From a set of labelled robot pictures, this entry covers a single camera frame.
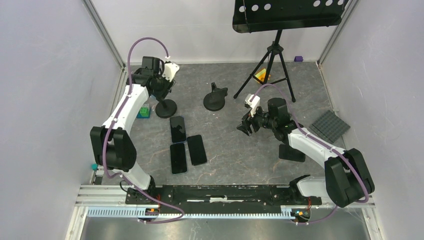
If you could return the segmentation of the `black round-base phone stand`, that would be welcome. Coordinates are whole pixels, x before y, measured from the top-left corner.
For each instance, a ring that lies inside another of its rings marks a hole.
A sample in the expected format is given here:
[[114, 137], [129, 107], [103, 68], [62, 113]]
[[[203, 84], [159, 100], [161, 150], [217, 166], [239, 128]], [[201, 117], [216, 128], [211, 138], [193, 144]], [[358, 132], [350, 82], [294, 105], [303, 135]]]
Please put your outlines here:
[[228, 88], [217, 87], [215, 82], [211, 83], [211, 92], [203, 99], [204, 107], [212, 112], [221, 110], [225, 106], [225, 97], [228, 95]]

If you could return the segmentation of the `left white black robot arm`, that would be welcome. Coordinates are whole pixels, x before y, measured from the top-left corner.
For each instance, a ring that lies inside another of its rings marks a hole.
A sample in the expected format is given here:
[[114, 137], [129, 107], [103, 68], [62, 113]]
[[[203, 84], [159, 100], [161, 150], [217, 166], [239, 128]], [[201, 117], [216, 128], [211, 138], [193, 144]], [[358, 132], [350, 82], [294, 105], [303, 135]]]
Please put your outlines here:
[[156, 200], [157, 190], [153, 187], [153, 177], [137, 163], [137, 151], [130, 132], [149, 97], [158, 102], [158, 117], [166, 119], [176, 113], [177, 104], [167, 95], [175, 85], [174, 77], [179, 70], [180, 66], [174, 62], [143, 57], [141, 67], [128, 76], [124, 94], [111, 116], [90, 131], [95, 162], [103, 166], [105, 173], [113, 172], [110, 178], [119, 176], [133, 188], [138, 188], [137, 196], [145, 204]]

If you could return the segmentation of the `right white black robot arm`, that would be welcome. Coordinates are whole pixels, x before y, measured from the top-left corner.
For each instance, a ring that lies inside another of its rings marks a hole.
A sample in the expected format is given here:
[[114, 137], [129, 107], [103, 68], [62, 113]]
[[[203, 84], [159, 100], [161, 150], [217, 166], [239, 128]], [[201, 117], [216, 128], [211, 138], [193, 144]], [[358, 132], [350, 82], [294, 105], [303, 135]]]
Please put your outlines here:
[[248, 136], [260, 129], [271, 130], [281, 142], [280, 159], [302, 163], [309, 157], [324, 169], [323, 177], [307, 174], [290, 182], [288, 196], [293, 203], [302, 204], [309, 197], [329, 198], [344, 208], [354, 202], [365, 202], [375, 191], [363, 154], [356, 148], [346, 150], [312, 134], [290, 116], [285, 99], [271, 98], [267, 111], [260, 106], [259, 96], [248, 94], [244, 103], [248, 112], [237, 130]]

